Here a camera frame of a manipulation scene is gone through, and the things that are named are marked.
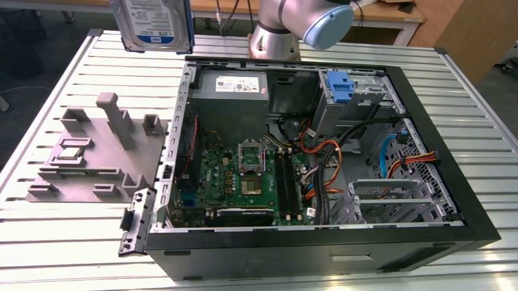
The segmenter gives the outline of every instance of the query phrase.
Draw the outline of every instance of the expansion slot bracket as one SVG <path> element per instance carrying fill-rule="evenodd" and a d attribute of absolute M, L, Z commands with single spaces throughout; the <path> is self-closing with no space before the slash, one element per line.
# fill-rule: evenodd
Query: expansion slot bracket
<path fill-rule="evenodd" d="M 156 190 L 145 188 L 134 192 L 132 203 L 124 209 L 120 228 L 124 231 L 120 240 L 118 256 L 146 255 L 144 251 L 146 232 L 150 226 Z"/>

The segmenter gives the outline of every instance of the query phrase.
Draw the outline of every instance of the aluminum profile table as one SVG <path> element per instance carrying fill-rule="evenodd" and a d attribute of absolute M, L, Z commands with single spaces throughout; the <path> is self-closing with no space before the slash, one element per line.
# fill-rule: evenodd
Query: aluminum profile table
<path fill-rule="evenodd" d="M 245 39 L 197 36 L 194 54 L 246 57 Z M 125 204 L 24 201 L 58 139 L 66 107 L 81 106 L 88 116 L 100 116 L 96 95 L 116 92 L 118 106 L 133 118 L 145 113 L 172 117 L 182 56 L 128 53 L 118 32 L 104 31 L 84 40 L 0 174 L 1 290 L 512 290 L 518 286 L 512 275 L 518 271 L 516 140 L 448 56 L 428 48 L 363 44 L 340 44 L 324 52 L 301 45 L 301 56 L 304 61 L 401 67 L 501 240 L 409 273 L 173 282 L 148 256 L 118 258 Z"/>

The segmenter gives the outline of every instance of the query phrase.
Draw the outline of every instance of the power supply label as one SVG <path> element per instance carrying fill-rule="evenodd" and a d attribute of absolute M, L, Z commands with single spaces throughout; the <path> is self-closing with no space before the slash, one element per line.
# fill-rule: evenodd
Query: power supply label
<path fill-rule="evenodd" d="M 216 92 L 258 93 L 258 78 L 218 76 L 216 78 Z"/>
<path fill-rule="evenodd" d="M 170 12 L 161 0 L 126 0 L 125 3 L 136 37 L 150 44 L 172 42 Z"/>

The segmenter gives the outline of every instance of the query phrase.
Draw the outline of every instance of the hard drive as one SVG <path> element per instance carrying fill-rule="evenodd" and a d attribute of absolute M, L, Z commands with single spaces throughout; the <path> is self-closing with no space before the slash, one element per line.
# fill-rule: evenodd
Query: hard drive
<path fill-rule="evenodd" d="M 128 52 L 192 53 L 189 0 L 109 0 Z"/>

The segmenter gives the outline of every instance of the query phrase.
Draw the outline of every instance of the ram slot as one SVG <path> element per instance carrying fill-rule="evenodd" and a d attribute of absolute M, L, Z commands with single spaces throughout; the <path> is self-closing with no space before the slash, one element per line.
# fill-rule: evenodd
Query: ram slot
<path fill-rule="evenodd" d="M 283 166 L 284 166 L 284 185 L 285 194 L 288 200 L 288 214 L 295 216 L 299 214 L 299 195 L 296 193 L 295 185 L 295 168 L 292 166 L 291 154 L 284 153 L 283 155 Z"/>
<path fill-rule="evenodd" d="M 274 153 L 274 181 L 276 181 L 276 199 L 278 205 L 278 214 L 288 214 L 288 196 L 284 180 L 283 154 Z"/>

